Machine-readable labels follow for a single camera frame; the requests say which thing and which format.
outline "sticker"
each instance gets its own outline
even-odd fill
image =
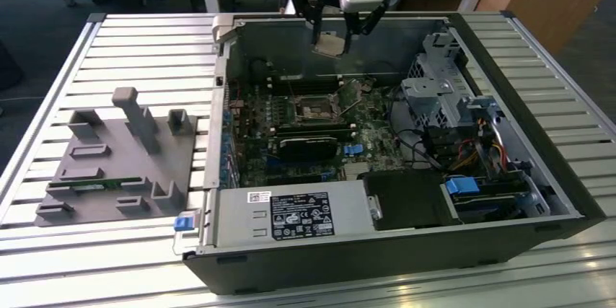
[[[268,199],[272,209],[272,238],[276,241],[335,235],[327,192],[268,195]]]
[[[253,202],[269,202],[271,191],[249,191],[248,192],[248,203]]]

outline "green circuit board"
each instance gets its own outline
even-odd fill
[[[391,87],[372,87],[367,77],[343,78],[341,82],[329,94],[272,96],[263,87],[244,90],[233,110],[241,187],[348,180],[361,171],[403,167],[385,118]],[[320,124],[348,124],[352,137],[337,143],[331,159],[284,163],[272,129]],[[356,149],[357,145],[361,152],[345,152],[345,147]]]

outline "metal grid table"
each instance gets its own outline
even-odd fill
[[[615,126],[548,57],[516,19],[467,20],[608,220],[539,245],[508,263],[463,270],[217,296],[172,251],[173,218],[33,226],[59,165],[71,110],[112,108],[116,87],[140,90],[155,116],[185,108],[199,116],[189,208],[203,201],[209,98],[213,85],[209,14],[109,15],[88,23],[16,155],[0,178],[0,306],[37,307],[604,307],[616,304]],[[489,94],[481,73],[471,69]]]

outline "motherboard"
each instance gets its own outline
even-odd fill
[[[401,168],[387,120],[391,90],[369,76],[231,85],[239,186],[355,180]]]

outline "blue latch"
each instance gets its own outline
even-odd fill
[[[473,177],[453,177],[445,182],[449,194],[479,193],[477,182]]]
[[[175,218],[173,230],[175,231],[191,231],[195,229],[195,217],[193,216],[179,216]]]
[[[363,153],[364,151],[364,145],[363,144],[356,144],[353,146],[344,146],[344,155],[353,156],[356,154]]]

